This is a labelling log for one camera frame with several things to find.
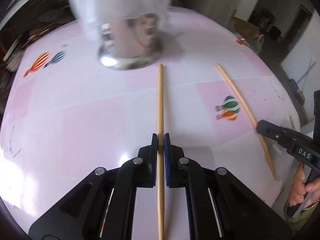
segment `pink surface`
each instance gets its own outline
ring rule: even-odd
[[[18,87],[16,90],[12,106],[10,107],[11,111],[9,113],[11,121],[14,122],[16,119],[20,119],[28,115],[29,103],[34,85],[35,80],[31,80]]]
[[[292,115],[299,129],[287,93],[225,28],[187,9],[171,11],[172,28],[159,34],[162,57],[138,70],[103,67],[97,61],[100,43],[87,41],[76,21],[26,50],[0,132],[0,196],[26,232],[94,168],[120,167],[151,143],[157,127],[158,63],[164,64],[164,129],[172,144],[205,168],[226,167],[269,205],[278,196],[292,158],[267,141],[280,181],[274,184],[244,110],[235,121],[216,120],[220,112],[215,106],[234,94],[215,64],[234,80],[257,120],[289,126]],[[49,52],[52,59],[62,50],[61,61],[23,78],[40,54]],[[137,193],[132,240],[157,238],[155,190]],[[168,239],[188,239],[183,191],[166,189],[166,210]],[[146,223],[150,226],[141,233]]]
[[[262,62],[261,59],[253,52],[253,51],[244,51],[243,52],[247,58],[251,61],[251,63],[253,64],[253,66],[256,68],[256,70],[259,72],[259,74],[262,77],[266,77],[266,76],[273,76],[272,71],[270,70],[270,68],[266,68]]]

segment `white wall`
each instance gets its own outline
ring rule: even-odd
[[[314,7],[310,0],[259,0],[254,10],[260,13],[265,8],[273,14],[276,18],[274,26],[278,27],[282,32],[281,36],[285,37],[300,12],[301,4],[313,12]]]
[[[248,21],[258,0],[239,0],[236,7],[236,17]]]
[[[282,62],[282,67],[289,78],[298,81],[307,71],[310,58],[316,61],[316,65],[310,71],[303,94],[306,98],[304,108],[309,121],[314,119],[313,115],[313,93],[320,89],[320,17],[314,11],[312,19],[301,39],[293,47]],[[298,85],[302,89],[304,80]]]

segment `finger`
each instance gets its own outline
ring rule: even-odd
[[[294,186],[292,185],[291,187],[290,187],[290,192],[289,192],[289,198],[288,198],[288,200],[289,200],[289,203],[295,203],[295,204],[297,204],[297,203],[302,203],[303,202],[303,195],[300,195],[300,194],[298,194],[296,191],[295,191],[295,189],[294,189]]]
[[[306,185],[307,192],[314,192],[320,190],[320,177]]]
[[[307,208],[307,207],[311,206],[312,204],[316,203],[319,198],[320,198],[320,191],[315,191],[312,194],[311,198],[306,203],[306,205],[304,206],[304,208]]]
[[[315,191],[315,192],[312,194],[310,200],[311,200],[313,203],[315,203],[316,201],[319,200],[319,198],[320,198],[320,191]]]
[[[299,164],[299,166],[297,168],[297,172],[294,175],[294,177],[297,177],[301,181],[303,181],[306,178],[306,175],[305,175],[304,169],[303,169],[303,163]]]
[[[299,195],[304,195],[306,193],[306,186],[303,184],[303,182],[301,180],[301,175],[296,173],[296,175],[293,176],[292,181],[293,181],[293,186],[294,186],[295,191]]]
[[[292,201],[289,201],[289,205],[292,207],[292,206],[295,206],[297,204],[297,202],[295,202],[294,200]]]

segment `chopstick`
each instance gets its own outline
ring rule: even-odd
[[[158,153],[157,153],[157,203],[159,240],[164,239],[164,110],[163,65],[159,64],[158,81]]]
[[[249,106],[247,105],[247,102],[244,100],[244,98],[242,97],[241,93],[239,92],[239,90],[237,89],[237,87],[235,86],[235,84],[233,83],[233,81],[230,79],[230,77],[228,76],[228,74],[224,71],[224,69],[222,68],[222,66],[220,64],[216,64],[216,67],[217,69],[220,71],[220,73],[223,75],[223,77],[226,79],[226,81],[228,82],[228,84],[230,85],[230,87],[232,88],[232,90],[234,91],[234,93],[236,94],[236,96],[238,97],[240,103],[242,104],[244,110],[246,111],[252,125],[257,128],[257,121],[256,119],[254,118]],[[273,179],[276,179],[277,176],[276,176],[276,172],[275,172],[275,168],[273,166],[273,163],[272,163],[272,159],[270,157],[270,154],[269,154],[269,150],[268,150],[268,146],[267,146],[267,143],[264,139],[264,137],[261,135],[261,134],[258,134],[258,137],[259,137],[259,140],[262,144],[262,147],[263,147],[263,150],[264,150],[264,154],[265,154],[265,157],[267,159],[267,162],[268,162],[268,165],[269,165],[269,168],[271,170],[271,173],[272,173],[272,176],[273,176]]]

